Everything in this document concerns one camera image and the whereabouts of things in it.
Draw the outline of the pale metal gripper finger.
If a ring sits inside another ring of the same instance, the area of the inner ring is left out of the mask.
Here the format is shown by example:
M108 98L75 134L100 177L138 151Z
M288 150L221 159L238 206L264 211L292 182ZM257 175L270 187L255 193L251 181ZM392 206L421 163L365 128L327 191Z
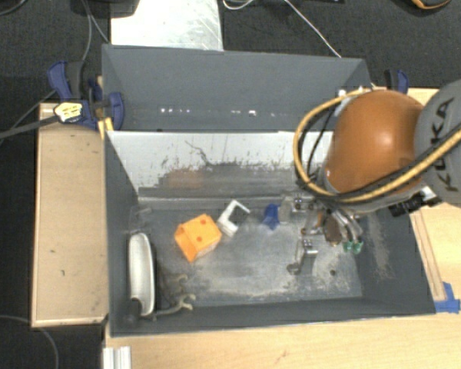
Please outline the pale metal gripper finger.
M311 273L317 259L318 250L311 239L301 238L297 241L294 260L287 265L291 275L300 275L304 271Z
M280 216L292 216L304 211L303 199L299 196L286 195L279 207Z

